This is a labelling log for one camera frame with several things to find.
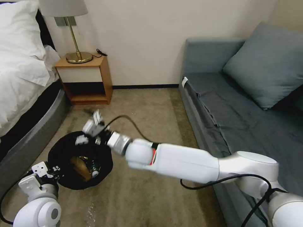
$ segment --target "carpet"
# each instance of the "carpet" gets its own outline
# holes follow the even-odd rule
[[[197,148],[178,89],[114,90],[110,105],[71,107],[35,163],[47,160],[58,139],[82,129],[90,117],[85,109],[99,109],[105,123],[126,114],[153,141]],[[132,138],[140,137],[125,119],[114,122],[111,128]],[[187,190],[179,179],[129,169],[125,159],[114,153],[113,162],[112,172],[96,187],[72,191],[60,186],[62,227],[226,226],[212,187]],[[6,218],[13,220],[25,203],[26,196],[15,187],[4,201]]]

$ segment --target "nightstand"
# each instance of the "nightstand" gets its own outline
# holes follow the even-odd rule
[[[55,64],[55,69],[72,105],[110,103],[113,88],[107,57],[71,64],[64,56]]]

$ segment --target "table lamp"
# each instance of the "table lamp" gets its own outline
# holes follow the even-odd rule
[[[88,13],[84,0],[39,0],[39,4],[43,16],[64,17],[68,23],[76,52],[67,54],[66,61],[73,64],[91,61],[93,58],[91,53],[79,51],[73,28],[68,20],[68,17],[81,16]]]

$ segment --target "wall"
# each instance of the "wall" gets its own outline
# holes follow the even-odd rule
[[[270,24],[303,32],[303,1],[279,0],[271,17]]]
[[[247,37],[276,0],[86,0],[76,17],[80,50],[109,56],[114,85],[176,84],[186,38]],[[60,55],[74,52],[67,27],[47,26]]]

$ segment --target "gray sofa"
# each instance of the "gray sofa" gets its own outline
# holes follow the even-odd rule
[[[243,43],[236,38],[186,41],[179,90],[196,140],[216,157],[243,150],[274,158],[280,163],[280,184],[303,196],[302,112],[289,102],[264,111],[223,73]],[[184,77],[188,82],[183,88]],[[215,185],[214,190],[227,225],[240,226],[255,201],[234,183]],[[266,226],[266,209],[264,204],[247,226]]]

